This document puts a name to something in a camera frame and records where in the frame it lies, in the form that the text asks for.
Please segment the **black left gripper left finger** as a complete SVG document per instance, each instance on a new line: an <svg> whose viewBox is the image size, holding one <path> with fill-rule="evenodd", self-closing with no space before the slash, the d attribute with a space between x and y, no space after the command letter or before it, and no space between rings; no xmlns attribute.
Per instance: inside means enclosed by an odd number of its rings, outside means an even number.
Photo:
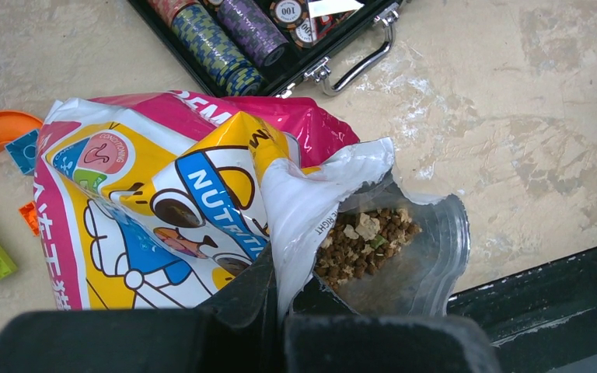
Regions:
<svg viewBox="0 0 597 373"><path fill-rule="evenodd" d="M0 332L0 372L256 372L274 352L271 249L192 309L27 312Z"/></svg>

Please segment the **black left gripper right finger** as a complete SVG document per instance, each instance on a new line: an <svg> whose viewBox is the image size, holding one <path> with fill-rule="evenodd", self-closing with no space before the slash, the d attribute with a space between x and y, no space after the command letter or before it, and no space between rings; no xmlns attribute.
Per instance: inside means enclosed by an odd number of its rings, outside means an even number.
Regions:
<svg viewBox="0 0 597 373"><path fill-rule="evenodd" d="M460 316L352 312L317 279L284 320L286 372L499 372L484 331Z"/></svg>

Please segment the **pet food bag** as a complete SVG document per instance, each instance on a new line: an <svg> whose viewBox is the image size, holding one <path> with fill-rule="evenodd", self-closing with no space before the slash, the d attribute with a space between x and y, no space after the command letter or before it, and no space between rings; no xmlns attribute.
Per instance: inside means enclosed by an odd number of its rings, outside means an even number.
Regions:
<svg viewBox="0 0 597 373"><path fill-rule="evenodd" d="M456 195L402 190L390 138L312 99L166 91L51 107L33 200L58 309L189 309L270 259L279 313L308 290L442 315L470 255Z"/></svg>

